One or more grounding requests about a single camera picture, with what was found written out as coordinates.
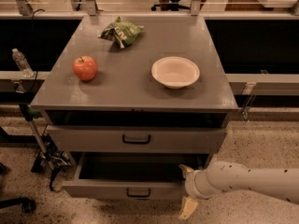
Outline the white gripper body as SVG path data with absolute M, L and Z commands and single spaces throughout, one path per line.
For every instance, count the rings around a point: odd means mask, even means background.
M 206 171 L 188 169 L 185 174 L 185 189 L 194 199 L 208 199 L 219 191 L 207 179 Z

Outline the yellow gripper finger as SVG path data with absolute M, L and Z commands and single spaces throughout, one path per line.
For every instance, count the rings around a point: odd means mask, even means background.
M 191 168 L 185 164 L 180 164 L 178 167 L 181 169 L 182 175 L 184 178 L 186 178 L 187 175 L 189 175 L 193 172 L 193 168 Z
M 178 218 L 187 220 L 198 206 L 198 201 L 191 197 L 183 197 Z

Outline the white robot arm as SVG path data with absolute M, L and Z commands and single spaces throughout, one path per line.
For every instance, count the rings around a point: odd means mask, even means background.
M 289 203 L 299 204 L 299 169 L 252 169 L 242 164 L 213 161 L 204 170 L 181 164 L 187 195 L 182 198 L 179 218 L 188 219 L 200 200 L 237 190 L 250 190 Z

